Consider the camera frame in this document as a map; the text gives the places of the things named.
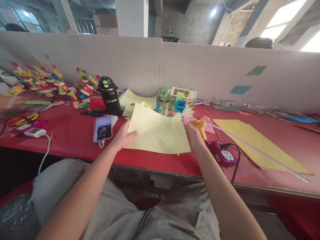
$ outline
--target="white partition board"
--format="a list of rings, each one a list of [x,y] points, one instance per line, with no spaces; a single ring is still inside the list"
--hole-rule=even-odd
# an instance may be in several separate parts
[[[162,44],[158,88],[194,88],[197,99],[228,99],[320,112],[320,54],[256,48]],[[248,76],[267,66],[259,76]],[[236,86],[252,86],[243,95]]]
[[[23,59],[21,53],[14,52],[25,49],[50,72],[55,64],[68,85],[78,79],[76,68],[79,67],[87,72],[87,76],[111,77],[119,89],[129,88],[143,96],[157,93],[160,38],[1,32],[0,43],[19,46],[10,48],[10,53],[21,59],[8,61],[15,60],[22,65],[19,60],[26,60],[31,64],[30,55],[25,54]]]

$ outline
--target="person's right hand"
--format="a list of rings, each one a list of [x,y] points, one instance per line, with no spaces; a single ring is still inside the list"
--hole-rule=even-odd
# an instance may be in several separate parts
[[[191,150],[195,152],[198,149],[206,147],[199,130],[188,121],[184,119],[182,121],[183,121],[184,128],[187,131],[187,136],[188,136]]]
[[[7,108],[8,103],[11,100],[11,96],[3,96],[0,95],[0,112],[8,111],[9,109]],[[20,105],[24,104],[25,101],[22,96],[18,96],[16,100],[13,102],[11,109],[18,108]]]

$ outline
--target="person's left hand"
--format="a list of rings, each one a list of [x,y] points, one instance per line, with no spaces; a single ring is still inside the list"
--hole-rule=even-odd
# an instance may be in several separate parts
[[[118,130],[117,135],[111,141],[109,145],[115,147],[117,151],[120,151],[121,148],[127,146],[132,142],[135,136],[138,135],[137,131],[128,133],[128,127],[130,124],[130,120],[127,120]]]
[[[7,108],[8,103],[10,102],[12,96],[3,96],[0,95],[0,112],[8,111]],[[12,104],[11,109],[19,108],[20,105],[24,104],[24,98],[22,96],[18,96]]]

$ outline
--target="hand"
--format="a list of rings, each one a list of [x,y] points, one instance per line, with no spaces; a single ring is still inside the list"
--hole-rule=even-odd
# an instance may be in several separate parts
[[[8,103],[10,102],[12,96],[3,96],[0,95],[0,112],[8,111]],[[22,96],[18,96],[13,102],[11,109],[18,108],[20,105],[24,104],[25,101]]]
[[[109,144],[112,147],[115,147],[117,151],[120,151],[121,148],[127,146],[132,142],[135,136],[138,135],[137,131],[128,133],[128,127],[130,124],[130,120],[127,120],[117,132],[117,135],[114,137],[112,142]]]
[[[203,147],[206,147],[199,130],[184,119],[182,120],[182,122],[183,122],[184,128],[187,131],[187,136],[188,136],[191,150],[195,152]]]

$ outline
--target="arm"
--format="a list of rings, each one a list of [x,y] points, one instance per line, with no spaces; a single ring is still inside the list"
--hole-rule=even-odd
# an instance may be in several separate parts
[[[183,121],[192,151],[195,153],[219,228],[225,239],[267,239],[252,213],[221,171],[206,147],[200,132]]]
[[[136,131],[127,133],[129,123],[126,121],[122,125],[112,142],[62,199],[36,240],[81,237],[96,207],[114,157],[138,134]]]

